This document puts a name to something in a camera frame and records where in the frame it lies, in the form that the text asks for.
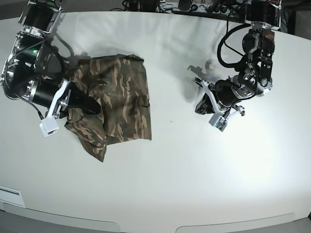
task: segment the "white table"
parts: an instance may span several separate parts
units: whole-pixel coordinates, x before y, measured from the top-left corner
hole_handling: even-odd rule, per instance
[[[19,28],[17,19],[0,21],[0,66]],[[247,30],[232,35],[229,44],[242,51]],[[0,185],[20,190],[27,208],[112,221],[135,233],[310,213],[311,41],[276,32],[272,91],[243,102],[246,116],[231,119],[222,133],[209,125],[209,115],[194,112],[198,87],[187,68],[205,71],[212,60],[215,77],[236,74],[216,58],[225,21],[70,13],[57,32],[76,55],[145,59],[153,139],[108,146],[100,163],[64,127],[44,138],[37,113],[0,91]],[[228,62],[240,59],[223,52]]]

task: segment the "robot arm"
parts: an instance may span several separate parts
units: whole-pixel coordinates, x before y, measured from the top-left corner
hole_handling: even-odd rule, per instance
[[[70,108],[81,108],[88,115],[101,112],[100,105],[76,87],[73,77],[64,78],[66,64],[48,42],[62,12],[61,5],[62,0],[29,0],[19,19],[23,29],[17,33],[0,79],[6,97],[21,99],[38,111],[44,136],[57,132],[56,119],[66,117]],[[42,69],[52,55],[61,67],[56,73]],[[48,108],[45,118],[34,104]]]
[[[244,108],[237,103],[255,96],[263,96],[272,88],[272,55],[274,52],[274,32],[280,21],[280,2],[249,1],[246,8],[246,24],[230,30],[220,41],[217,57],[226,68],[234,68],[239,74],[215,84],[208,80],[196,80],[203,87],[205,95],[196,106],[196,113],[213,114],[210,124],[223,131],[230,117],[240,113]],[[226,39],[234,32],[251,27],[242,41],[245,55],[237,63],[228,64],[221,58],[221,49]]]

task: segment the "fabric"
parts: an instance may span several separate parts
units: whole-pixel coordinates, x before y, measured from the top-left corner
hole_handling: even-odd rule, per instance
[[[150,105],[144,60],[116,55],[79,61],[74,71],[77,87],[102,107],[98,116],[69,109],[65,127],[83,148],[100,161],[109,144],[134,139],[151,140]]]

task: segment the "camouflage shorts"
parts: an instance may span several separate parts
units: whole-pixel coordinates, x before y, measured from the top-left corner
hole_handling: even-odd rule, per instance
[[[98,116],[69,109],[65,127],[79,137],[84,149],[100,161],[109,144],[151,140],[150,105],[144,60],[116,55],[80,61],[77,87],[102,107]]]

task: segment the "camouflage cloth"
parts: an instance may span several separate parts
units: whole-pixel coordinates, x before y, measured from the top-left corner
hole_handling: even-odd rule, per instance
[[[83,148],[100,161],[109,144],[133,139],[151,140],[150,105],[146,71],[141,58],[116,55],[79,61],[77,87],[102,107],[98,116],[69,109],[65,127]]]

